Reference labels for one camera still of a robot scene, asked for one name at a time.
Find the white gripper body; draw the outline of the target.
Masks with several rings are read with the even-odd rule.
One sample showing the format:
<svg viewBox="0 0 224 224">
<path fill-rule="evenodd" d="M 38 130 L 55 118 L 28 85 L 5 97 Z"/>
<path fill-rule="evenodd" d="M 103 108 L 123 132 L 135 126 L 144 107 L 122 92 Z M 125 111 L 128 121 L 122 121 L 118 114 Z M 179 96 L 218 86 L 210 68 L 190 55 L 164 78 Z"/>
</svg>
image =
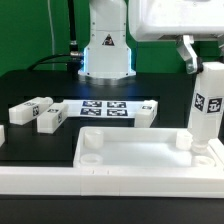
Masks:
<svg viewBox="0 0 224 224">
<path fill-rule="evenodd" d="M 224 34 L 224 0 L 129 0 L 129 29 L 139 42 L 163 36 Z"/>
</svg>

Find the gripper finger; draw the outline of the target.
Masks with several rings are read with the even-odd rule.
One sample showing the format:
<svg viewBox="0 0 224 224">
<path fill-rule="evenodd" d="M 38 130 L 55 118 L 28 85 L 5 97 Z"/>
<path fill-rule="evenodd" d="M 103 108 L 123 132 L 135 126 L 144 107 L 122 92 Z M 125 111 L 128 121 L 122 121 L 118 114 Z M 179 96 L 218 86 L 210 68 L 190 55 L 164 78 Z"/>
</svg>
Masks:
<svg viewBox="0 0 224 224">
<path fill-rule="evenodd" d="M 193 49 L 194 38 L 192 35 L 179 36 L 176 49 L 186 64 L 188 74 L 198 74 L 203 71 L 202 59 L 197 56 Z"/>
</svg>

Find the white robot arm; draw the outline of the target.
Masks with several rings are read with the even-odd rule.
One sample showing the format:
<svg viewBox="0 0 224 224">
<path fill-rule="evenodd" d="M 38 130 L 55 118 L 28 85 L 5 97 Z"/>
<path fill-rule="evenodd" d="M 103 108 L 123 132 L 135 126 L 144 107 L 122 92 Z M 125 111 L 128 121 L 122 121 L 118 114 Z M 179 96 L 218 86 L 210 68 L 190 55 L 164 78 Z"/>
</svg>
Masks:
<svg viewBox="0 0 224 224">
<path fill-rule="evenodd" d="M 82 77 L 133 77 L 130 34 L 137 42 L 175 41 L 187 72 L 199 70 L 192 44 L 224 35 L 224 0 L 89 0 L 90 42 Z"/>
</svg>

